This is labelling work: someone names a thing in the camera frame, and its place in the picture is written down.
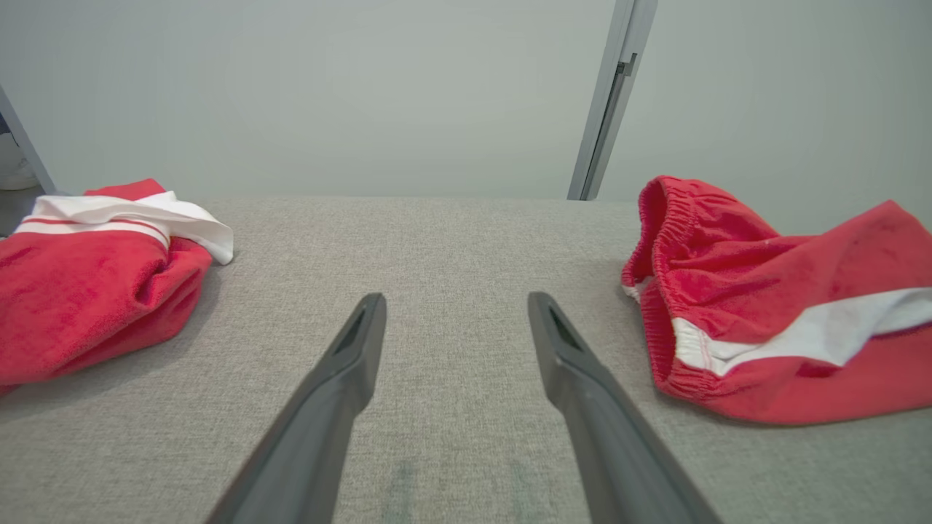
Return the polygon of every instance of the clothing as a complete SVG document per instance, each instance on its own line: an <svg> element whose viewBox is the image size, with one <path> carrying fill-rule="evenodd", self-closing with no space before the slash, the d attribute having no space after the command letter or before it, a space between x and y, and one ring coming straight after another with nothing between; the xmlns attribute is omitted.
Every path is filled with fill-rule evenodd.
<svg viewBox="0 0 932 524"><path fill-rule="evenodd" d="M639 210L622 284L660 390L783 424L932 405L932 235L894 202L788 237L717 187L661 176Z"/></svg>
<svg viewBox="0 0 932 524"><path fill-rule="evenodd" d="M39 197L0 242L0 392L177 334L229 228L154 180Z"/></svg>

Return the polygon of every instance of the white stripe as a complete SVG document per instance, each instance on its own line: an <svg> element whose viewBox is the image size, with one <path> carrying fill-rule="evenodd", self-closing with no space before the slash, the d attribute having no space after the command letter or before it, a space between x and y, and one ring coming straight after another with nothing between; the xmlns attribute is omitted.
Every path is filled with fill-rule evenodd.
<svg viewBox="0 0 932 524"><path fill-rule="evenodd" d="M713 340L686 319L674 318L677 358L723 377L762 358L801 356L845 365L875 335L932 322L932 287L898 289L819 304L762 344Z"/></svg>
<svg viewBox="0 0 932 524"><path fill-rule="evenodd" d="M233 258L233 231L204 208L178 200L174 191L139 200L103 196L44 196L35 200L33 216L89 225L101 225L117 218L136 220L158 225L158 229L165 232L167 237L181 237L197 242L221 264Z"/></svg>
<svg viewBox="0 0 932 524"><path fill-rule="evenodd" d="M652 276L645 277L641 282L635 282L634 287L629 287L622 284L622 290L624 293L632 297L638 304L640 304L640 296L644 293L644 288L647 287L647 284L651 283L653 280Z"/></svg>
<svg viewBox="0 0 932 524"><path fill-rule="evenodd" d="M46 224L45 222L26 222L20 224L13 233L44 233L47 235L66 235L68 233L81 233L85 231L135 231L143 233L158 241L158 243L168 249L169 245L165 241L166 237L158 234L158 231L139 224L129 224L127 222L107 222L106 224Z"/></svg>

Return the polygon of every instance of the white wall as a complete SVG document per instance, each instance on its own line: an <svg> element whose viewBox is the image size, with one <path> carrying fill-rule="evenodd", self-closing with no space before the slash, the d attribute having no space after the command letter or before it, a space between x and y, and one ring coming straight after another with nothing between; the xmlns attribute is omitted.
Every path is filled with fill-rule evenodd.
<svg viewBox="0 0 932 524"><path fill-rule="evenodd" d="M0 2L59 189L565 198L613 0Z"/></svg>
<svg viewBox="0 0 932 524"><path fill-rule="evenodd" d="M786 233L886 199L932 227L932 1L660 0L598 199L657 174Z"/></svg>

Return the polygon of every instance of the gray mattress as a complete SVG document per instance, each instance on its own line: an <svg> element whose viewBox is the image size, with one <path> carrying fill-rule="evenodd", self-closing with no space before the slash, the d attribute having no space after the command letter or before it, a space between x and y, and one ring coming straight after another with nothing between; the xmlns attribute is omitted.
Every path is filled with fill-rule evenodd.
<svg viewBox="0 0 932 524"><path fill-rule="evenodd" d="M583 522L526 314L552 294L726 522L920 522L932 411L805 428L658 394L619 274L633 204L202 204L237 251L175 339L0 398L4 522L199 522L363 294L389 304L336 522Z"/></svg>

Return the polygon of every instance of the gray fabric surface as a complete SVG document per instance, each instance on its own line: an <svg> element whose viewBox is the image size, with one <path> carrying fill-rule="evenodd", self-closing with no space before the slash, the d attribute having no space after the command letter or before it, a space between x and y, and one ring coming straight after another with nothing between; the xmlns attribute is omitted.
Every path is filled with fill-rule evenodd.
<svg viewBox="0 0 932 524"><path fill-rule="evenodd" d="M920 522L932 412L807 428L724 421L652 387L618 281L634 205L256 199L175 339L0 398L4 522L199 522L363 294L389 325L336 522L581 522L525 311L551 293L726 522Z"/></svg>

